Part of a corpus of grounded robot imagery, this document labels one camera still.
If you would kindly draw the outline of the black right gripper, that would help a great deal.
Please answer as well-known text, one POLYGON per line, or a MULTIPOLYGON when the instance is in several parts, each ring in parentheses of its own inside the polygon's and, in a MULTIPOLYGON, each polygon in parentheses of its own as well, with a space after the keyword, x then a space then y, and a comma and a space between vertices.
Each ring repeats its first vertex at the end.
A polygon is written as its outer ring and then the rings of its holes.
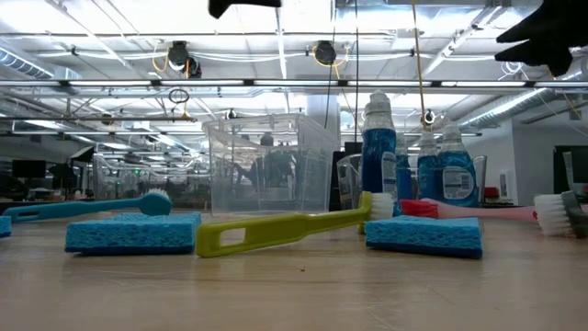
MULTIPOLYGON (((570 12, 572 45, 588 45, 588 0, 542 0, 533 13, 499 35, 496 41, 511 43, 555 32, 566 22, 566 16, 570 12)), ((572 55, 567 47, 519 44, 496 53, 494 60, 524 63, 528 66, 546 65, 553 75, 560 76, 568 72, 572 55)))

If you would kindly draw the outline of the red pink dish brush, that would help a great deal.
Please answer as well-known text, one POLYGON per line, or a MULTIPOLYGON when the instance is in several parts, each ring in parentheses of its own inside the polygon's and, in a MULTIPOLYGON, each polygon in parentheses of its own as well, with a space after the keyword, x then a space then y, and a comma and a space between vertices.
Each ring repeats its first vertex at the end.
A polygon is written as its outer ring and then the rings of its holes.
POLYGON ((434 219, 457 219, 475 217, 480 219, 504 219, 523 222, 537 222, 534 207, 512 208, 470 208, 446 204, 437 200, 401 200, 404 215, 434 219))

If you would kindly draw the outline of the green dish brush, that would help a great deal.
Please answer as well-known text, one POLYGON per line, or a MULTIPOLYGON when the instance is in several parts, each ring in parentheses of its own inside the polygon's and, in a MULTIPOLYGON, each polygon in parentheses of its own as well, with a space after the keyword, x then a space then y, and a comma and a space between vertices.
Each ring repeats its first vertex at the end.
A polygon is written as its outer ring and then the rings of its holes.
POLYGON ((388 193, 364 191, 353 210, 321 214, 276 214, 226 222, 203 223, 197 229, 196 255, 222 257, 275 245, 298 242, 306 236, 331 232, 392 217, 395 199, 388 193), (221 234, 242 230, 240 243, 224 245, 221 234))

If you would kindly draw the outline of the blue dish brush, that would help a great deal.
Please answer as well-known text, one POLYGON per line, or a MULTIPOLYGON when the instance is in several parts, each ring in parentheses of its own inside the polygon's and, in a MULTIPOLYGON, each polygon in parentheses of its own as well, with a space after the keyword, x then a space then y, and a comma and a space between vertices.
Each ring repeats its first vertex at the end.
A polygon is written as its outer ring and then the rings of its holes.
POLYGON ((139 198, 121 200, 68 201, 8 208, 3 212, 12 223, 69 218, 102 211, 138 209, 148 216, 168 215, 173 202, 164 190, 155 188, 139 198))

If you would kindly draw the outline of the long ceiling light strip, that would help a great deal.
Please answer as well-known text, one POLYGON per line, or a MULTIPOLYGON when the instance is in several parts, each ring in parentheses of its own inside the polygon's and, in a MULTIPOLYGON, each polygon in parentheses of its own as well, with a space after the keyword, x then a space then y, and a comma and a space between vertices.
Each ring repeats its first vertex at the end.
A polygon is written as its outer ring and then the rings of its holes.
POLYGON ((409 81, 409 80, 0 80, 0 87, 201 87, 201 86, 281 86, 281 87, 410 87, 425 88, 588 88, 588 81, 409 81))

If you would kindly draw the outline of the clear shallow plastic bin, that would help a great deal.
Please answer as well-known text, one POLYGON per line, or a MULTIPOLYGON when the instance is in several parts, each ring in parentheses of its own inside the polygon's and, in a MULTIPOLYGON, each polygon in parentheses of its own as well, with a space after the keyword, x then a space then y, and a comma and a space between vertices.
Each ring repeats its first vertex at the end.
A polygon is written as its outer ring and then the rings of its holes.
POLYGON ((97 200, 138 198, 158 189, 167 194, 176 209, 211 208, 209 168, 200 157, 96 154, 91 183, 97 200))
MULTIPOLYGON (((334 154, 334 170, 331 180, 331 211, 350 210, 357 207, 361 194, 361 154, 341 156, 334 154)), ((486 157, 476 156, 473 160, 478 184, 479 201, 483 202, 485 189, 486 157)))

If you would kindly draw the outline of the clear deep plastic bin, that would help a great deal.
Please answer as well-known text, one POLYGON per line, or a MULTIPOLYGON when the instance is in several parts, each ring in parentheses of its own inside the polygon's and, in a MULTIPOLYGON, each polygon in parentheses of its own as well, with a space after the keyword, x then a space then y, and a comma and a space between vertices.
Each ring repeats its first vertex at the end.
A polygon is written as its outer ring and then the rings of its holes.
POLYGON ((211 210, 216 213, 318 213, 329 210, 334 152, 339 142, 302 113, 202 124, 209 139, 211 210), (288 188, 256 188, 250 170, 265 150, 290 151, 294 179, 288 188))

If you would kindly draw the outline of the black monitor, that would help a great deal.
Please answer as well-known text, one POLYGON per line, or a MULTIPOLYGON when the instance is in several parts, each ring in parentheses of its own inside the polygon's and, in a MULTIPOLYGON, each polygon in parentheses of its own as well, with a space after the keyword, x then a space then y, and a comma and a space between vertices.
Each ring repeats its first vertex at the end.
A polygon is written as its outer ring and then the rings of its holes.
POLYGON ((44 178, 47 172, 45 160, 13 160, 12 176, 18 178, 44 178))

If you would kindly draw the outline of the silver ceiling duct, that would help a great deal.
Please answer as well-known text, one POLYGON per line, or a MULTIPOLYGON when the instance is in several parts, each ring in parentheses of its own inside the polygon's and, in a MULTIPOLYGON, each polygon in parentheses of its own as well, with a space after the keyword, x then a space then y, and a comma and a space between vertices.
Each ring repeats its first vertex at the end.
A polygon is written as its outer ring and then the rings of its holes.
POLYGON ((0 46, 0 65, 37 80, 77 80, 82 78, 79 73, 69 67, 37 64, 2 46, 0 46))
POLYGON ((549 88, 535 88, 518 95, 499 97, 457 119, 456 124, 460 129, 482 128, 512 118, 516 114, 538 107, 556 97, 557 94, 549 88))

